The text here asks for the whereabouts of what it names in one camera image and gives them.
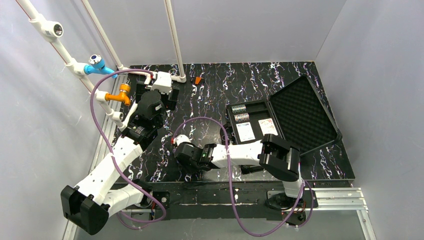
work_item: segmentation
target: open toolbox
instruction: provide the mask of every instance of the open toolbox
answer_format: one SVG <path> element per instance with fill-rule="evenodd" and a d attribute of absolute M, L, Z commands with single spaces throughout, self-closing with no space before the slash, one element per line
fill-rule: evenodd
<path fill-rule="evenodd" d="M 226 106 L 226 131 L 233 144 L 262 140 L 264 134 L 282 136 L 300 147 L 300 156 L 335 144 L 342 134 L 312 80 L 300 76 L 269 97 Z M 241 166 L 242 173 L 261 170 Z"/>

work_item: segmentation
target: battery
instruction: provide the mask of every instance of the battery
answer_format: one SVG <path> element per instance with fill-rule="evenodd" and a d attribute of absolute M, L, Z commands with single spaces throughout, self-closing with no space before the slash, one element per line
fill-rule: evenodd
<path fill-rule="evenodd" d="M 241 105 L 232 106 L 231 110 L 233 114 L 244 113 L 246 112 L 246 105 L 241 104 Z"/>
<path fill-rule="evenodd" d="M 242 123 L 242 122 L 249 121 L 249 113 L 242 113 L 242 114 L 234 115 L 234 120 L 235 120 L 236 123 Z"/>

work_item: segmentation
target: orange object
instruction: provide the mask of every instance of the orange object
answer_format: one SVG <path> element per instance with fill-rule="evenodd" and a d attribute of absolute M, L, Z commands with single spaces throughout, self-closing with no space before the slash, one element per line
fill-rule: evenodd
<path fill-rule="evenodd" d="M 198 85 L 201 80 L 202 80 L 202 78 L 197 76 L 196 79 L 194 80 L 194 84 Z"/>
<path fill-rule="evenodd" d="M 123 83 L 120 85 L 119 87 L 119 94 L 118 95 L 112 95 L 109 93 L 106 93 L 106 95 L 104 96 L 104 99 L 106 101 L 118 101 L 118 102 L 123 102 L 123 104 L 125 104 L 126 106 L 129 106 L 131 104 L 130 98 L 127 96 L 127 94 L 130 92 L 130 85 Z"/>

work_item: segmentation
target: blue faucet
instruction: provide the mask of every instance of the blue faucet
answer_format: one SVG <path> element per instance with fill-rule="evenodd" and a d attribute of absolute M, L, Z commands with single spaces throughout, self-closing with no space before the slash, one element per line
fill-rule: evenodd
<path fill-rule="evenodd" d="M 91 65 L 85 65 L 84 72 L 85 74 L 112 74 L 115 71 L 105 66 L 105 60 L 103 60 L 102 56 L 98 54 L 93 54 L 90 57 L 88 63 Z M 118 77 L 117 74 L 113 75 L 112 78 L 116 79 Z"/>

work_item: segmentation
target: orange pipe fitting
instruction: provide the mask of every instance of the orange pipe fitting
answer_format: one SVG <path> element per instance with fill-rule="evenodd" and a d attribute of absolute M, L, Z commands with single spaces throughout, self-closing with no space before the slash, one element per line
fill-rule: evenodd
<path fill-rule="evenodd" d="M 104 99 L 106 101 L 113 100 L 113 101 L 123 102 L 123 104 L 125 104 L 126 106 L 129 106 L 131 102 L 127 94 L 130 92 L 130 89 L 131 89 L 130 85 L 123 83 L 119 87 L 118 95 L 112 95 L 112 94 L 106 93 L 106 95 L 104 96 Z"/>

